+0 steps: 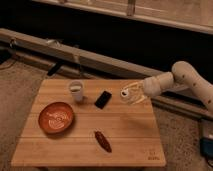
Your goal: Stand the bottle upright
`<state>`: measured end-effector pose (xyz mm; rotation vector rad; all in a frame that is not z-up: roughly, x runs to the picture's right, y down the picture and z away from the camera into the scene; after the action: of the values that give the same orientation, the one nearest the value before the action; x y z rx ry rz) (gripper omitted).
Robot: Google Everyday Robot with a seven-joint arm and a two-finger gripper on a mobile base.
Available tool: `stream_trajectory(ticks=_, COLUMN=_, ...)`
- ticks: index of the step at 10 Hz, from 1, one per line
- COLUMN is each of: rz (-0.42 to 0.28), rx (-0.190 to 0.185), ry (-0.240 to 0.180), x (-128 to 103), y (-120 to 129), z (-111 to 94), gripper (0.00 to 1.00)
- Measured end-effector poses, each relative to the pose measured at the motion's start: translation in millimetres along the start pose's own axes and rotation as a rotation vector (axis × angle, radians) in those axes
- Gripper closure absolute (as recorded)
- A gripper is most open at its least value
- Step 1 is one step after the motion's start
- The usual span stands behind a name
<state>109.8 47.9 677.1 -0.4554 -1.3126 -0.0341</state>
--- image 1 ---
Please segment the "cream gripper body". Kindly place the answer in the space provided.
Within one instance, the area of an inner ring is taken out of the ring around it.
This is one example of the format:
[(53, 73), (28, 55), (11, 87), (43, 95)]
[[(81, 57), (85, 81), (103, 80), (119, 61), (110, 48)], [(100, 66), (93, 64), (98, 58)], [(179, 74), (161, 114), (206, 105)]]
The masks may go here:
[(133, 82), (121, 89), (120, 97), (123, 102), (129, 105), (137, 104), (146, 99), (143, 92), (142, 82)]

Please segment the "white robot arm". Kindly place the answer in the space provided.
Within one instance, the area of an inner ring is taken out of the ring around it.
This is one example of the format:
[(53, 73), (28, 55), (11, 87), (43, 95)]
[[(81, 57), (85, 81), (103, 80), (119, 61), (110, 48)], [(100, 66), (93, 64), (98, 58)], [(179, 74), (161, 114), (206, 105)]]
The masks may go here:
[(204, 79), (186, 61), (174, 63), (170, 72), (147, 77), (124, 86), (120, 96), (127, 104), (137, 104), (146, 98), (153, 98), (173, 90), (179, 85), (188, 87), (213, 114), (213, 84)]

